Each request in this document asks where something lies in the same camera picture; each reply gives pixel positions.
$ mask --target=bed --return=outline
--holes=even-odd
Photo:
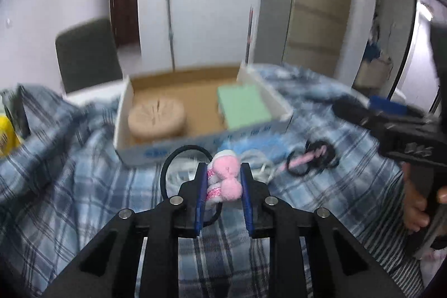
[[[284,143],[304,148],[308,139],[326,139],[340,158],[337,168],[303,178],[285,171],[269,184],[270,193],[307,211],[330,209],[392,271],[407,235],[401,170],[376,153],[367,131],[332,113],[336,98],[356,92],[289,65],[256,69],[295,108]],[[0,257],[37,297],[119,210],[161,202],[161,165],[120,162],[112,146],[117,100],[77,107],[44,87],[22,90],[31,136],[0,160]],[[266,297],[268,251],[267,239],[249,238],[240,209],[224,208],[198,239],[180,239],[180,296]],[[423,289],[417,261],[405,261],[392,278],[408,297]]]

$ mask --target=dark brown door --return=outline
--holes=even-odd
[[[139,43],[138,0],[110,0],[116,46]]]

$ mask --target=hand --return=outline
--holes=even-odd
[[[421,227],[426,227],[430,223],[430,218],[426,213],[427,200],[416,190],[413,182],[410,181],[410,164],[404,163],[404,224],[410,231],[417,232]],[[447,186],[438,191],[438,202],[447,204]]]

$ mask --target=plaid blanket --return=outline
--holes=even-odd
[[[259,65],[262,77],[296,109],[284,143],[335,145],[340,164],[303,178],[283,172],[272,195],[296,208],[325,206],[387,270],[403,259],[401,171],[376,153],[362,128],[337,119],[331,101],[350,93],[334,80],[290,66]],[[39,296],[122,208],[161,202],[159,164],[124,166],[112,146],[117,102],[78,108],[43,87],[23,89],[31,136],[0,160],[0,254]],[[269,241],[249,238],[241,209],[223,209],[198,239],[179,241],[181,297],[266,297]],[[406,261],[393,278],[407,296],[422,289],[419,265]]]

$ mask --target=beige door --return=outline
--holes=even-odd
[[[283,60],[333,76],[351,0],[294,0]]]

